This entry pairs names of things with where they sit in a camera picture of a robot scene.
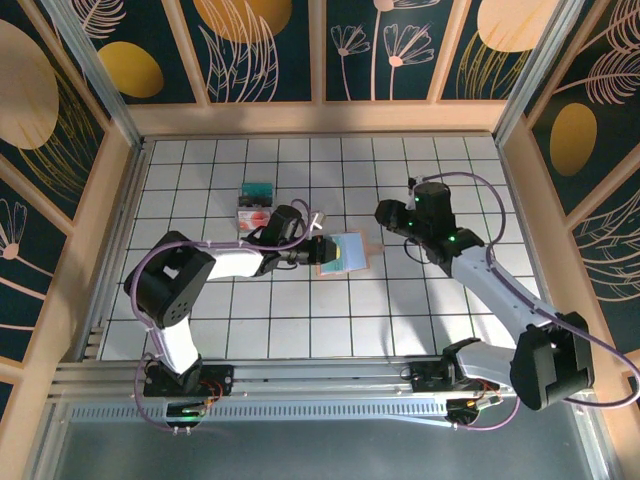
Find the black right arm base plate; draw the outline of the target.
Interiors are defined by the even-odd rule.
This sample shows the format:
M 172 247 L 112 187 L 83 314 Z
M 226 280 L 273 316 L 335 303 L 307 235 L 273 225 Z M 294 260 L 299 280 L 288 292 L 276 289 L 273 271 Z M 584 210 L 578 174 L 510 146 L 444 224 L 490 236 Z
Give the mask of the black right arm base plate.
M 447 360 L 413 361 L 408 367 L 413 393 L 447 393 L 453 386 L 454 373 Z

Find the clear acrylic card stand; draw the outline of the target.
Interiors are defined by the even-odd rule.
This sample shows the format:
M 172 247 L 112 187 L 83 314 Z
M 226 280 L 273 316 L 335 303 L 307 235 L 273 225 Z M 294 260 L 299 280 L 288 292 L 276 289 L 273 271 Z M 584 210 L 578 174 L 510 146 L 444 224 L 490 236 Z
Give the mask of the clear acrylic card stand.
M 244 182 L 239 188 L 236 220 L 240 232 L 266 226 L 273 211 L 274 188 L 268 182 Z

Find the aluminium front rail frame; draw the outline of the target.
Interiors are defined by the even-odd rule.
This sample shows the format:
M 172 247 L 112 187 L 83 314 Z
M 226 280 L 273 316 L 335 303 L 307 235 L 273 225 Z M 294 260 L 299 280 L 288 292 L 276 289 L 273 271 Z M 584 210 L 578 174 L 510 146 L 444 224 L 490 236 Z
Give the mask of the aluminium front rail frame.
M 206 361 L 203 365 L 231 365 L 234 400 L 331 400 L 395 397 L 471 399 L 483 394 L 513 397 L 515 391 L 482 379 L 460 379 L 454 373 L 447 393 L 413 393 L 408 364 L 413 361 L 447 360 L 439 356 L 414 358 L 343 358 L 300 361 Z M 49 400 L 99 400 L 141 397 L 144 401 L 186 401 L 206 397 L 148 398 L 143 396 L 144 370 L 155 364 L 142 361 L 86 361 L 57 367 Z

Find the control board green light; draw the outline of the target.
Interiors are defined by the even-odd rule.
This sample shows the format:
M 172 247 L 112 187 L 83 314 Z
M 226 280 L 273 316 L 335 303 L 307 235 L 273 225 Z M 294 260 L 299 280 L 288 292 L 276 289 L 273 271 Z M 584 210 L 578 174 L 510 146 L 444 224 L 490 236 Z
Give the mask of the control board green light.
M 208 407 L 204 402 L 170 402 L 166 406 L 165 422 L 170 427 L 195 427 L 204 417 Z

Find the aluminium side rail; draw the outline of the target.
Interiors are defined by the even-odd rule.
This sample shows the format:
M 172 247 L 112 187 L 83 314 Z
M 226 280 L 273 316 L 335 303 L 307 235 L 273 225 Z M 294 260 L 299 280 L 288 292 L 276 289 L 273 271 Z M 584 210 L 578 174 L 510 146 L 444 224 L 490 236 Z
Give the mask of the aluminium side rail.
M 503 146 L 517 203 L 534 251 L 543 292 L 559 311 L 571 311 L 566 278 L 566 233 L 562 229 L 556 194 L 537 147 L 526 137 L 512 137 Z
M 64 356 L 71 362 L 86 358 L 90 337 L 103 331 L 110 321 L 133 230 L 133 210 L 149 165 L 143 143 L 124 145 L 106 154 L 107 160 L 98 165 L 96 176 L 91 179 L 92 190 L 81 205 L 89 222 L 80 226 L 89 249 L 83 258 L 89 279 L 84 297 L 77 301 L 80 316 Z

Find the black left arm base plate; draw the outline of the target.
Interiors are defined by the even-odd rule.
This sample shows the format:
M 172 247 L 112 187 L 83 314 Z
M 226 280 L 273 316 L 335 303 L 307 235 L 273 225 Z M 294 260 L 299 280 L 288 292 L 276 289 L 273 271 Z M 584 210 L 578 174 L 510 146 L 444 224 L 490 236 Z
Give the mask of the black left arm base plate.
M 145 368 L 143 396 L 148 398 L 229 396 L 233 387 L 231 365 L 196 365 L 177 375 L 164 364 Z

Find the aluminium corner post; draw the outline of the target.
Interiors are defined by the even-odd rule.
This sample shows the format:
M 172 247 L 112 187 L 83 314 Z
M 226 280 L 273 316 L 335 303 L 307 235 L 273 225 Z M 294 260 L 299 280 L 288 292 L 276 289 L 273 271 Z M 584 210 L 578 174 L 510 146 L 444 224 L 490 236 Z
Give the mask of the aluminium corner post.
M 525 62 L 494 129 L 493 139 L 498 151 L 503 150 L 536 88 L 557 57 L 579 17 L 584 1 L 559 0 L 537 45 Z
M 125 19 L 124 0 L 37 0 L 44 9 L 56 38 L 78 64 L 81 76 L 94 88 L 127 143 L 142 147 L 139 133 L 122 94 L 99 58 L 95 40 L 108 40 Z

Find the grey metal sheet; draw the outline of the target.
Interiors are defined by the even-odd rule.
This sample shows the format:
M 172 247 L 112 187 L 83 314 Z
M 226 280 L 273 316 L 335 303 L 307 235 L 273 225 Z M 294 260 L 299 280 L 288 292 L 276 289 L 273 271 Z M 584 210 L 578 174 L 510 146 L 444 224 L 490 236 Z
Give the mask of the grey metal sheet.
M 54 480 L 592 480 L 571 418 L 520 414 L 486 433 L 408 422 L 229 422 L 174 437 L 75 423 Z

